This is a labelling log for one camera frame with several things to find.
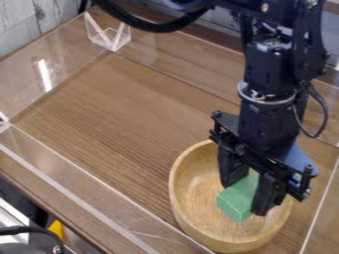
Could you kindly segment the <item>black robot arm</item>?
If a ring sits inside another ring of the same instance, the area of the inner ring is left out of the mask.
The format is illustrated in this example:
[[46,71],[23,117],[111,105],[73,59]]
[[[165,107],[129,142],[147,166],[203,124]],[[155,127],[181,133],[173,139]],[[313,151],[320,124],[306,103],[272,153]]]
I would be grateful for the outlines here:
[[[134,16],[117,0],[94,2],[123,23],[153,33],[182,30],[218,6],[232,10],[242,29],[246,72],[238,84],[241,113],[213,113],[221,182],[230,188],[250,171],[260,173],[252,199],[258,216],[268,215],[288,196],[306,200],[318,169],[297,137],[308,133],[302,125],[308,100],[326,103],[313,85],[330,57],[322,39],[326,0],[163,0],[185,13],[166,23]],[[308,133],[312,138],[320,135]]]

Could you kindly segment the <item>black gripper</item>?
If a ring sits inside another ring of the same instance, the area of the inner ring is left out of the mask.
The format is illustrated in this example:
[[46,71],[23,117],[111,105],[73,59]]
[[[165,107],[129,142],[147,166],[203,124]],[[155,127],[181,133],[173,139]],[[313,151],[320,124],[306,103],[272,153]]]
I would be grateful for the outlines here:
[[218,144],[221,182],[229,188],[250,172],[260,174],[253,213],[266,216],[288,196],[310,197],[318,169],[297,144],[308,100],[258,104],[245,100],[238,115],[216,111],[210,138]]

